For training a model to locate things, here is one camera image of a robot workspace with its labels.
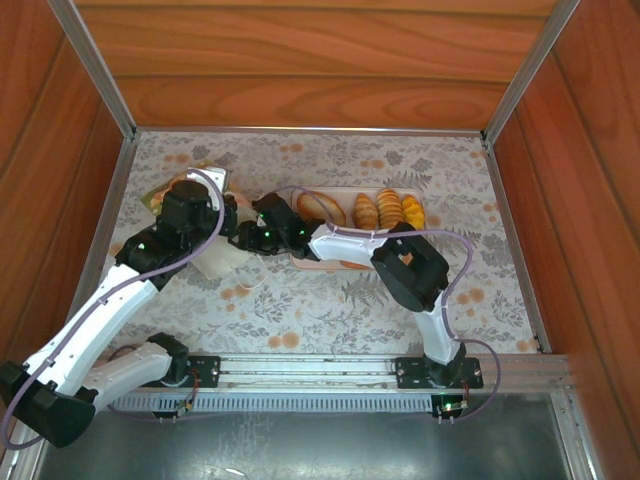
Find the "printed white paper bag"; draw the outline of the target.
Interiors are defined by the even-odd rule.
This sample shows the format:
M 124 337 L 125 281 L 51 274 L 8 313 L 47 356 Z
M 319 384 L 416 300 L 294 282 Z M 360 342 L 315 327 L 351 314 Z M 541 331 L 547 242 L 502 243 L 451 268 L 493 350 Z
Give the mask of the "printed white paper bag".
M 200 169 L 205 166 L 214 165 L 209 161 L 205 161 L 196 165 L 196 168 Z M 154 216 L 157 216 L 161 211 L 165 193 L 174 183 L 186 178 L 187 172 L 181 172 L 171 180 L 149 190 L 140 198 L 140 201 Z M 257 215 L 251 209 L 249 201 L 232 184 L 228 183 L 228 189 L 225 194 L 232 194 L 237 201 L 238 224 L 257 219 Z M 229 277 L 245 290 L 253 290 L 259 287 L 266 280 L 268 273 L 261 257 L 235 248 L 222 235 L 219 235 L 213 244 L 194 260 L 193 265 L 211 281 Z

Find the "oval fake bread loaf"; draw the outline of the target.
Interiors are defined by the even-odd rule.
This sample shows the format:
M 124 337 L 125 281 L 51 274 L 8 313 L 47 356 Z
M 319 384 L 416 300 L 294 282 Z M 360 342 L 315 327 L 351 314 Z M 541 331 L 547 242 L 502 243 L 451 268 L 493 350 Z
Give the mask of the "oval fake bread loaf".
M 320 219 L 347 226 L 347 216 L 341 206 L 321 192 L 301 193 L 296 199 L 296 210 L 303 220 Z

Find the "fake croissant bread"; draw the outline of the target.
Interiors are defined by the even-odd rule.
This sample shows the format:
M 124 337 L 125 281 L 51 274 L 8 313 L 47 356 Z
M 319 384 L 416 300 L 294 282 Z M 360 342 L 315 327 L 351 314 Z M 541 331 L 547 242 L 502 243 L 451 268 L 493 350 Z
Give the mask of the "fake croissant bread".
M 375 230 L 378 225 L 378 210 L 373 201 L 364 193 L 356 196 L 352 210 L 352 221 L 357 229 Z

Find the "striped fake bread roll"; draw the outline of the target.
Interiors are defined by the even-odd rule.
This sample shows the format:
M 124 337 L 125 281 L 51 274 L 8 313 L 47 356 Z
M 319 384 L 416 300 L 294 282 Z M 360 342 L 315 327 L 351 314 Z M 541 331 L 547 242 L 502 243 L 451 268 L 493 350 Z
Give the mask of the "striped fake bread roll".
M 382 229 L 392 229 L 404 220 L 402 203 L 398 193 L 390 188 L 382 189 L 376 197 L 378 222 Z

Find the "yellow fake bread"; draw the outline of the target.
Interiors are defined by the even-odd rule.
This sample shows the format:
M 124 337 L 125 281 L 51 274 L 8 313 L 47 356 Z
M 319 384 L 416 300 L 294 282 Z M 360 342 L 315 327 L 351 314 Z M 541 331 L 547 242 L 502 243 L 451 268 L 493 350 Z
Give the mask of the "yellow fake bread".
M 415 230 L 423 230 L 426 224 L 426 214 L 422 204 L 413 195 L 406 195 L 402 201 L 404 221 Z

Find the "floral patterned tablecloth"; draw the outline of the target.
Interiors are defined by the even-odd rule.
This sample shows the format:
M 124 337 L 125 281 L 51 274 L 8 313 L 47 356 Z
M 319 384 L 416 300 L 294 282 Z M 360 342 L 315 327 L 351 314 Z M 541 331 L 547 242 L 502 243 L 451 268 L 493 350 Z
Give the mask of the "floral patterned tablecloth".
M 141 135 L 110 249 L 151 224 L 140 198 L 205 161 L 227 169 L 248 199 L 298 186 L 400 187 L 424 198 L 433 245 L 453 271 L 466 270 L 449 299 L 449 321 L 468 350 L 537 349 L 486 163 L 477 138 L 247 133 Z M 113 346 L 158 332 L 205 353 L 417 355 L 410 312 L 365 270 L 309 271 L 288 256 L 262 259 L 266 280 L 245 290 L 194 267 L 139 310 Z

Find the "grey metal sheet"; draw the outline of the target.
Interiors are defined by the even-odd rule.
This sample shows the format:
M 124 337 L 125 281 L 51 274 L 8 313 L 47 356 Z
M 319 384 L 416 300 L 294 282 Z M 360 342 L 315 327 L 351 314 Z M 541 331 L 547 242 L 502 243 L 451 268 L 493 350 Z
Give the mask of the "grey metal sheet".
M 33 480 L 591 480 L 547 395 L 453 425 L 392 413 L 225 413 L 163 425 L 100 414 Z

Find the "aluminium side frame rail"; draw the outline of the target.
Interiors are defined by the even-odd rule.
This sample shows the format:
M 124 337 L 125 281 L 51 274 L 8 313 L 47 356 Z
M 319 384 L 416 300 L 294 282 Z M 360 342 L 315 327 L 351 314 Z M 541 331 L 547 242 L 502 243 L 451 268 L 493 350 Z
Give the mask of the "aluminium side frame rail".
M 137 149 L 135 139 L 124 139 L 111 177 L 104 204 L 96 225 L 92 242 L 79 278 L 79 282 L 65 319 L 69 324 L 84 303 L 91 297 L 102 278 L 120 205 L 126 190 Z
M 487 168 L 491 178 L 493 190 L 496 196 L 498 208 L 503 221 L 507 243 L 515 265 L 516 275 L 520 286 L 520 291 L 524 300 L 525 309 L 531 325 L 533 338 L 536 340 L 537 349 L 543 354 L 553 352 L 541 311 L 534 292 L 533 284 L 524 258 L 520 239 L 516 230 L 516 225 L 507 198 L 505 186 L 500 174 L 498 162 L 493 146 L 486 140 L 482 141 L 483 148 L 487 154 Z

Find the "long aluminium frame rail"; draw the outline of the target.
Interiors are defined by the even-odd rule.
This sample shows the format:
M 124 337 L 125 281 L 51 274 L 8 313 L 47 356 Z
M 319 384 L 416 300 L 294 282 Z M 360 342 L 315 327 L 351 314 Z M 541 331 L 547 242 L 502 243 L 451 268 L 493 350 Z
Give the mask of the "long aluminium frame rail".
M 137 133 L 247 133 L 247 134 L 308 134 L 308 135 L 361 135 L 410 137 L 462 137 L 482 138 L 483 132 L 470 129 L 420 129 L 380 127 L 287 127 L 287 126 L 138 126 Z

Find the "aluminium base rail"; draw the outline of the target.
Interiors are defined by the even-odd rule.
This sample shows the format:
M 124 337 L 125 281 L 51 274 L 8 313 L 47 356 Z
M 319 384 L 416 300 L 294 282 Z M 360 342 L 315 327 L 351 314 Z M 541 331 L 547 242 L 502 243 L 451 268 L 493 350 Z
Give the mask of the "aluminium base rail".
M 200 389 L 224 392 L 361 393 L 415 391 L 429 393 L 538 393 L 573 385 L 561 355 L 480 354 L 464 359 L 448 379 L 438 379 L 423 359 L 386 355 L 259 355 L 226 354 L 220 359 L 218 381 Z M 73 395 L 80 388 L 98 391 L 101 399 L 117 399 L 135 389 L 158 382 L 169 366 L 159 347 L 144 344 L 107 361 L 96 358 L 80 364 L 76 357 L 58 357 L 36 379 L 53 384 L 56 391 Z

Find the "aluminium frame post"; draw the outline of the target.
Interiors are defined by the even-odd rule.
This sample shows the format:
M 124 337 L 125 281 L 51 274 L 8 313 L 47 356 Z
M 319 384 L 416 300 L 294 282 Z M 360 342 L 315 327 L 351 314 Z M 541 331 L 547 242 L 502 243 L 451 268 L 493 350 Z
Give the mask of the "aluminium frame post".
M 137 130 L 136 122 L 75 2 L 47 0 L 47 3 L 120 132 L 126 139 L 133 140 Z
M 484 141 L 493 146 L 581 0 L 558 0 L 540 35 L 518 68 L 484 129 Z

